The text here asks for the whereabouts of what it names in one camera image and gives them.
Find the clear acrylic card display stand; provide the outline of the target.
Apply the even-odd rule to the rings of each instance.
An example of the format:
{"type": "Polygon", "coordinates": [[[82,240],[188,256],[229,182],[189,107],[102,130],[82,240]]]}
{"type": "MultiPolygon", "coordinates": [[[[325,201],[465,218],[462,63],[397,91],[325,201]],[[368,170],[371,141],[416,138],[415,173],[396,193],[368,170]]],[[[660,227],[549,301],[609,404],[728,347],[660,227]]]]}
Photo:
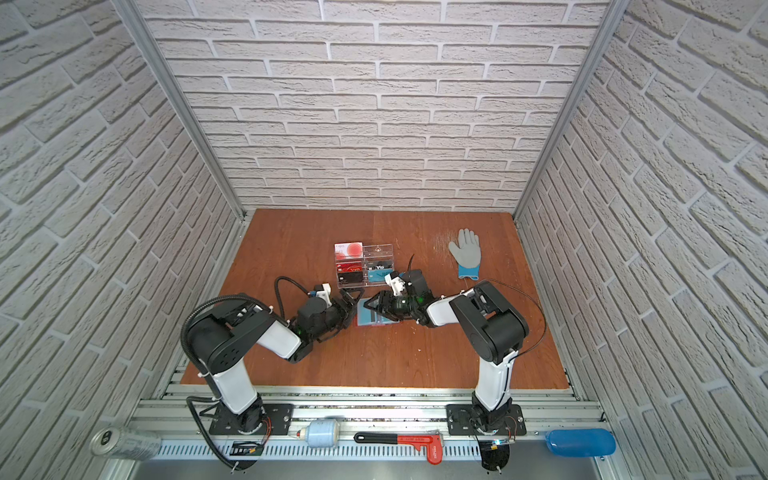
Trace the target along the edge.
{"type": "Polygon", "coordinates": [[[337,278],[337,284],[340,288],[367,288],[372,286],[380,286],[385,285],[386,283],[376,283],[376,284],[370,284],[367,282],[367,271],[366,268],[366,260],[367,259],[390,259],[393,261],[393,272],[394,272],[394,247],[392,244],[379,244],[379,245],[364,245],[364,257],[362,260],[363,262],[363,270],[365,280],[362,284],[353,284],[353,285],[340,285],[338,282],[337,277],[337,269],[335,261],[335,269],[336,269],[336,278],[337,278]]]}

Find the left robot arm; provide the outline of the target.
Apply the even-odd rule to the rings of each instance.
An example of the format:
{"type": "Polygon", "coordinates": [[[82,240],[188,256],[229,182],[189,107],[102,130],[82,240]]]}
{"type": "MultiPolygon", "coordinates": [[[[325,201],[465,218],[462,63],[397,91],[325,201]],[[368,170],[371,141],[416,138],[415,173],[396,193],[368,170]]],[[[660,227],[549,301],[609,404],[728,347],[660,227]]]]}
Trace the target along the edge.
{"type": "Polygon", "coordinates": [[[290,321],[248,295],[219,296],[188,316],[180,344],[223,404],[223,417],[234,422],[237,432],[250,434],[265,422],[265,413],[245,366],[246,354],[259,345],[291,363],[303,360],[315,344],[350,326],[362,293],[343,290],[339,297],[325,298],[313,292],[290,321]]]}

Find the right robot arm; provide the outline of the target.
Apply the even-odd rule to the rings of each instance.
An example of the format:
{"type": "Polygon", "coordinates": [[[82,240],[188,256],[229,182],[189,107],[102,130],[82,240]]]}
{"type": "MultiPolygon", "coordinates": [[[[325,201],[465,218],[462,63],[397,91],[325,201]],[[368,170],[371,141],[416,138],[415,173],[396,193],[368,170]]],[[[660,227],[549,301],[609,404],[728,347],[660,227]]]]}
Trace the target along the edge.
{"type": "Polygon", "coordinates": [[[494,433],[517,420],[508,389],[530,329],[496,285],[485,280],[456,295],[438,297],[419,270],[391,277],[388,285],[363,307],[393,322],[412,320],[429,328],[457,324],[478,355],[478,381],[466,414],[469,427],[494,433]]]}

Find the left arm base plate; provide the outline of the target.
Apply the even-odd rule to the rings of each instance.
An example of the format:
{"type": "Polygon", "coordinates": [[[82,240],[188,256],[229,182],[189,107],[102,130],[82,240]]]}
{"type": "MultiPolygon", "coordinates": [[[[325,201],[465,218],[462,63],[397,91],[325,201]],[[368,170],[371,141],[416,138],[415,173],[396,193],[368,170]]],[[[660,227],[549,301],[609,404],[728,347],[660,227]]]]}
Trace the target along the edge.
{"type": "Polygon", "coordinates": [[[287,435],[294,406],[290,403],[267,403],[249,407],[243,413],[232,413],[219,403],[208,432],[212,435],[262,435],[270,426],[272,435],[287,435]]]}

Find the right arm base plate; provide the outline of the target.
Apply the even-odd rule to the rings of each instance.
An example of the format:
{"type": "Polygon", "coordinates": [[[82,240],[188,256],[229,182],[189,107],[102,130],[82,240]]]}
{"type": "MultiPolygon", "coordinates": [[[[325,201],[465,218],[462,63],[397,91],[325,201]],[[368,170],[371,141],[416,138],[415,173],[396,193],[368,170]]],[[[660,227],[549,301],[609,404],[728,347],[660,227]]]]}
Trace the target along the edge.
{"type": "Polygon", "coordinates": [[[478,405],[446,406],[448,431],[453,436],[525,436],[527,427],[518,404],[507,402],[496,410],[486,411],[478,405]]]}

